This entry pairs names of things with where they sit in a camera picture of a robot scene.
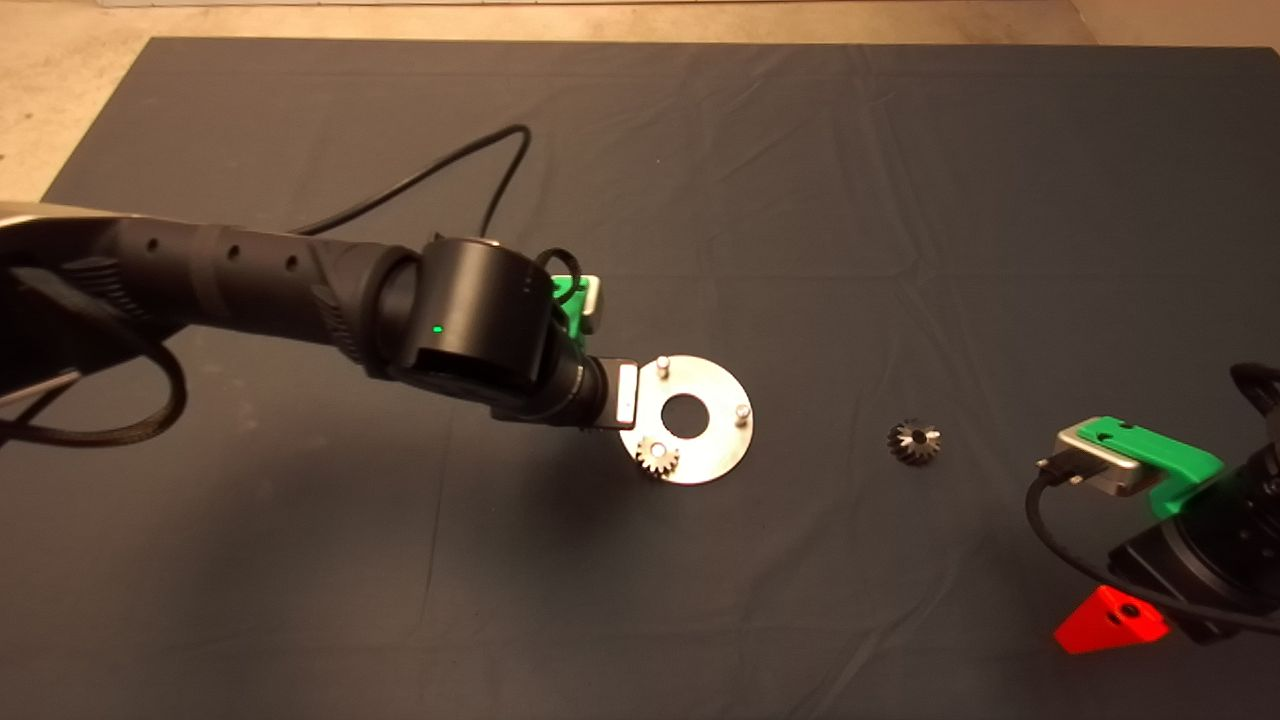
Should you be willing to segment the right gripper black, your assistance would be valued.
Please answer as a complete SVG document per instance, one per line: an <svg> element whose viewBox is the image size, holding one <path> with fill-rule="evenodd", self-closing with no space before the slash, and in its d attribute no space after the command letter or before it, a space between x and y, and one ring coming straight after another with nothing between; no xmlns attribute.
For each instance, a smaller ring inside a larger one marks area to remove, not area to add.
<svg viewBox="0 0 1280 720"><path fill-rule="evenodd" d="M1265 615L1265 500L1256 489L1212 484L1181 511L1110 551L1126 583L1213 610ZM1070 655L1161 641L1171 630L1151 603L1098 585L1053 630Z"/></svg>

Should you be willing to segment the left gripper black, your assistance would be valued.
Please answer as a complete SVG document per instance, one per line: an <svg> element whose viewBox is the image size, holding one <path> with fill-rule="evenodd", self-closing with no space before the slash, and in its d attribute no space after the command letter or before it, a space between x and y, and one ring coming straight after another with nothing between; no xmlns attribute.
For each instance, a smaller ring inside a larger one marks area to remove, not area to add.
<svg viewBox="0 0 1280 720"><path fill-rule="evenodd" d="M626 357L589 357L596 372L588 427L594 430L631 430L637 415L640 364Z"/></svg>

